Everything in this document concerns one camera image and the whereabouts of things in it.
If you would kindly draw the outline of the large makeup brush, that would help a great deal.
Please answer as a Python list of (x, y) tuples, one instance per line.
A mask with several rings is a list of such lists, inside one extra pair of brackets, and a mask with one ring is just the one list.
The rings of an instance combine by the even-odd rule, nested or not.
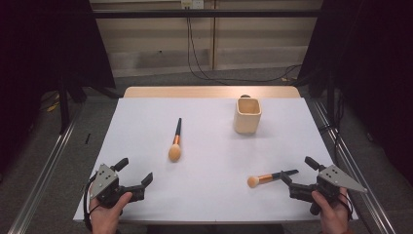
[(174, 139), (172, 142), (172, 146), (169, 149), (169, 159), (172, 162), (177, 162), (181, 155), (181, 149), (180, 149), (180, 144), (179, 144), (180, 133), (181, 133), (181, 121), (182, 119), (179, 118), (177, 122), (176, 130), (175, 130), (175, 135), (174, 135)]

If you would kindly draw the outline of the black stand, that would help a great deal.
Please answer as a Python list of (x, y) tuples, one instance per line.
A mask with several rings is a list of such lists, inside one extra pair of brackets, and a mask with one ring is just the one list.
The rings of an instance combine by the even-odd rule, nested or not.
[(93, 90), (107, 96), (109, 98), (121, 98), (122, 96), (110, 91), (103, 85), (89, 79), (86, 76), (79, 74), (61, 75), (57, 79), (59, 107), (60, 107), (60, 134), (62, 135), (71, 123), (68, 107), (68, 98), (72, 98), (75, 102), (83, 103), (87, 99), (84, 92), (84, 87), (90, 87)]
[(335, 84), (332, 71), (317, 71), (309, 83), (311, 98), (320, 98), (326, 92), (326, 112), (330, 124), (335, 126)]

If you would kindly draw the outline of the black curtain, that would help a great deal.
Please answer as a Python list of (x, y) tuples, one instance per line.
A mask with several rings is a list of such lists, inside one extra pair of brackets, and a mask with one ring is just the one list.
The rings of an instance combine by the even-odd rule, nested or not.
[(413, 0), (322, 0), (298, 80), (333, 83), (413, 185)]
[(90, 0), (0, 0), (0, 174), (61, 86), (77, 100), (115, 86)]

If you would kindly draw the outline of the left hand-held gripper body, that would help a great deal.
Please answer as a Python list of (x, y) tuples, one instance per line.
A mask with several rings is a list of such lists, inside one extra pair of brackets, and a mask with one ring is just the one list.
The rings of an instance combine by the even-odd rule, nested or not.
[(107, 209), (113, 208), (126, 192), (132, 194), (130, 203), (143, 200), (145, 187), (141, 183), (130, 187), (122, 186), (119, 183), (118, 172), (112, 171), (111, 167), (105, 164), (99, 166), (90, 190), (90, 200), (97, 199), (99, 204)]

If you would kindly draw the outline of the metal floor rail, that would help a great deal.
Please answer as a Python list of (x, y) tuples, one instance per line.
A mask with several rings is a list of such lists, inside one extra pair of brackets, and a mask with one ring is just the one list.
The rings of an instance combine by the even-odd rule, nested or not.
[(389, 216), (368, 184), (346, 142), (340, 136), (339, 131), (329, 123), (326, 107), (319, 100), (311, 100), (309, 106), (313, 111), (314, 119), (319, 124), (319, 133), (333, 163), (368, 190), (367, 193), (350, 192), (355, 213), (366, 228), (367, 233), (397, 234)]
[(36, 182), (32, 186), (30, 193), (18, 212), (8, 234), (25, 234), (31, 219), (33, 218), (45, 190), (48, 187), (56, 165), (70, 140), (74, 127), (84, 108), (83, 104), (74, 107), (72, 119), (68, 122), (65, 130), (58, 136), (53, 150), (49, 154), (41, 173), (37, 176)]

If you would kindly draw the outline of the small makeup brush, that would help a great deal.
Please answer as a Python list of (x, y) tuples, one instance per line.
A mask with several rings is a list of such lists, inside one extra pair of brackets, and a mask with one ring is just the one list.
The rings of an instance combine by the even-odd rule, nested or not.
[(254, 175), (254, 176), (250, 176), (247, 179), (247, 185), (250, 188), (254, 188), (259, 184), (263, 184), (263, 183), (267, 183), (267, 182), (271, 182), (277, 179), (281, 178), (281, 172), (278, 173), (272, 173), (272, 174), (268, 174), (268, 175)]

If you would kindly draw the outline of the wooden table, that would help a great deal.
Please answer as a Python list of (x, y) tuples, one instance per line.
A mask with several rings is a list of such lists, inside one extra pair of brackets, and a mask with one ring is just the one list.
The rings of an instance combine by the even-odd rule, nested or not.
[(128, 87), (125, 98), (300, 98), (292, 86), (172, 86)]

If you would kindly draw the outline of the black horizontal bar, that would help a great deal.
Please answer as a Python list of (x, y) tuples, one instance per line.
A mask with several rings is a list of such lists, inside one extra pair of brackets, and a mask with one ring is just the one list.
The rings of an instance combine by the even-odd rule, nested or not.
[(93, 10), (97, 19), (157, 19), (157, 18), (316, 18), (319, 10)]

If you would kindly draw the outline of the person's left hand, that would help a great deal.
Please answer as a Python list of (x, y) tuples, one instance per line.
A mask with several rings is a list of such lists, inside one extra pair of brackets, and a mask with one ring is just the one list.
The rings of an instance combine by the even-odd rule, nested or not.
[(93, 234), (116, 234), (119, 217), (123, 208), (130, 201), (132, 194), (126, 192), (111, 209), (103, 208), (97, 199), (90, 201), (90, 219)]

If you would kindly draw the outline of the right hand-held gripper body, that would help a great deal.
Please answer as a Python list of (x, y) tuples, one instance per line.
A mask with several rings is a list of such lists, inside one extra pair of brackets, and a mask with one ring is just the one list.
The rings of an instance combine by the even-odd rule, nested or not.
[(364, 186), (335, 165), (326, 167), (320, 164), (311, 164), (310, 167), (318, 172), (317, 181), (314, 184), (304, 185), (294, 183), (292, 179), (289, 178), (288, 190), (290, 198), (312, 204), (310, 207), (310, 213), (312, 215), (318, 215), (321, 211), (320, 206), (312, 196), (313, 191), (318, 191), (329, 204), (340, 201), (341, 188), (347, 188), (361, 193), (368, 192)]

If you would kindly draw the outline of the white wall socket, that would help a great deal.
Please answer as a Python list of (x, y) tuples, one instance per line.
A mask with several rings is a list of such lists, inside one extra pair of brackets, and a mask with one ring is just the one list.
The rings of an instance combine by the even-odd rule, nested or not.
[(203, 10), (205, 8), (204, 0), (180, 0), (183, 10)]

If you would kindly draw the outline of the white table cover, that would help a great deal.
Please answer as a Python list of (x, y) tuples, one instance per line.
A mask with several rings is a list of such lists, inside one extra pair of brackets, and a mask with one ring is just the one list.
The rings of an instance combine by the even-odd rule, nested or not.
[[(263, 98), (262, 116), (253, 135), (233, 128), (232, 98), (122, 98), (96, 161), (113, 165), (123, 158), (121, 184), (153, 181), (143, 200), (127, 205), (123, 221), (138, 223), (243, 223), (314, 219), (307, 202), (289, 197), (280, 180), (255, 188), (250, 176), (293, 170), (293, 181), (315, 182), (305, 163), (311, 156), (332, 161), (302, 98)], [(181, 118), (177, 162), (169, 149)]]

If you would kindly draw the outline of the cream square cup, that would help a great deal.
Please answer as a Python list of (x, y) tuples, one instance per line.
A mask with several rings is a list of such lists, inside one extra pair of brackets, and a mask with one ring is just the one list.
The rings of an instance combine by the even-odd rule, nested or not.
[(254, 134), (257, 131), (262, 110), (258, 99), (240, 97), (236, 101), (234, 130), (239, 134)]

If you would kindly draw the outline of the person's right hand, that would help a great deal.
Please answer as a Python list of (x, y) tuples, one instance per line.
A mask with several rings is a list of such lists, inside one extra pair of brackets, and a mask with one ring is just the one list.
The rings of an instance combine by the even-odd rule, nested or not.
[(340, 188), (341, 195), (338, 203), (329, 204), (318, 192), (313, 191), (312, 196), (320, 206), (320, 224), (322, 234), (349, 234), (349, 211), (347, 209), (347, 189)]

